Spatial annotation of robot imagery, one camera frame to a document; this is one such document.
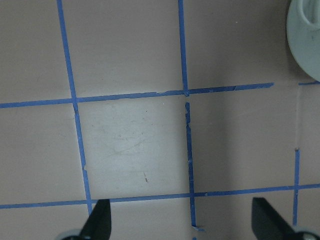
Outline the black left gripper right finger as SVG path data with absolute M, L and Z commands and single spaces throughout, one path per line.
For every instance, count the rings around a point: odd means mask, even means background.
M 294 240 L 296 232 L 263 197 L 251 203 L 251 228 L 257 240 Z

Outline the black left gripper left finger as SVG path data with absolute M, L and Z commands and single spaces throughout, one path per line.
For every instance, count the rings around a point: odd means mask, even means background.
M 79 233 L 81 240 L 109 240 L 112 232 L 111 204 L 99 199 Z

